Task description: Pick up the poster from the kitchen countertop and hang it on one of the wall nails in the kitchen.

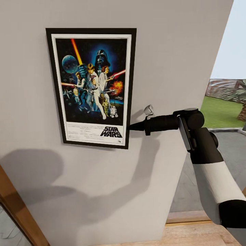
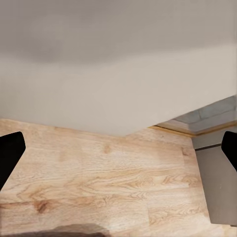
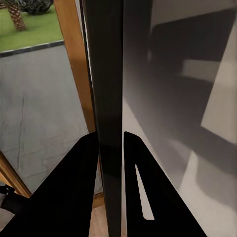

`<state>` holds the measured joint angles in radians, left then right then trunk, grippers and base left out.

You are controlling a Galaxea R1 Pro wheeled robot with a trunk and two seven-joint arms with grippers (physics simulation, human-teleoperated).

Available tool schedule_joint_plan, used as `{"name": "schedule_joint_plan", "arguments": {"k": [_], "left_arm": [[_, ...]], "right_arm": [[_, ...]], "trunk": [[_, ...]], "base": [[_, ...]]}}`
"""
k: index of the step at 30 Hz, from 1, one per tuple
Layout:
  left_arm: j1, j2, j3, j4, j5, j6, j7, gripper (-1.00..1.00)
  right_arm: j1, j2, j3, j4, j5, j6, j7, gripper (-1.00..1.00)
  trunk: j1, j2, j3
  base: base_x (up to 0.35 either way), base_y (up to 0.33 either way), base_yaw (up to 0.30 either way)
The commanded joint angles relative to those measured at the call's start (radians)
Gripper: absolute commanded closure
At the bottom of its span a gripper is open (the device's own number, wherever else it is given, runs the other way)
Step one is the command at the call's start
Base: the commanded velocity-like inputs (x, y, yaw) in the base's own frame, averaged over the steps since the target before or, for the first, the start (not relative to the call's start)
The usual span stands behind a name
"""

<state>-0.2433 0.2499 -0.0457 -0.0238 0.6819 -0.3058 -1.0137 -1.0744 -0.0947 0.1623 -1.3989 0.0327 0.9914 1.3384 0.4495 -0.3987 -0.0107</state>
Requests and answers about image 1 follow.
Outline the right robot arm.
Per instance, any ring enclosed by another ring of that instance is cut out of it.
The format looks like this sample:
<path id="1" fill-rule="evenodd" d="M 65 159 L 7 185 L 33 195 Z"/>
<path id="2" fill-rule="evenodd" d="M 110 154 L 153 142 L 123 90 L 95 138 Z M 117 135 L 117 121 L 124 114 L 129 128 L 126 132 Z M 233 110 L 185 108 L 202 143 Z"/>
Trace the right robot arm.
<path id="1" fill-rule="evenodd" d="M 198 108 L 174 111 L 156 116 L 152 105 L 144 109 L 145 121 L 127 127 L 128 130 L 150 132 L 180 130 L 193 164 L 202 207 L 217 225 L 224 226 L 246 246 L 246 197 L 230 174 L 221 153 L 218 139 L 204 125 L 204 115 Z"/>

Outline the poster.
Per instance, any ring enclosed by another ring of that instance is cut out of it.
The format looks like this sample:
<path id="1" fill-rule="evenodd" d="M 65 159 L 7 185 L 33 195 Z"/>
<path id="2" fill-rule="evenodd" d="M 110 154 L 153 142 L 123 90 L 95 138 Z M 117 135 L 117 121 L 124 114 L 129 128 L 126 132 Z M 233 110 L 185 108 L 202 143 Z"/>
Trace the poster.
<path id="1" fill-rule="evenodd" d="M 64 144 L 128 149 L 137 28 L 46 28 Z"/>

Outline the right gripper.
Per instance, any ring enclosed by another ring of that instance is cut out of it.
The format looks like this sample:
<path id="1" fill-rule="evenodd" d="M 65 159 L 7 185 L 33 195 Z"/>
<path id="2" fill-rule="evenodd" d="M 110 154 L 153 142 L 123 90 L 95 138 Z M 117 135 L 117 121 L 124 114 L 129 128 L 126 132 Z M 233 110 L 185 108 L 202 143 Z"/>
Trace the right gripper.
<path id="1" fill-rule="evenodd" d="M 127 127 L 128 130 L 145 131 L 146 136 L 150 136 L 150 132 L 167 131 L 167 123 L 165 115 L 156 116 L 145 121 L 138 122 Z"/>

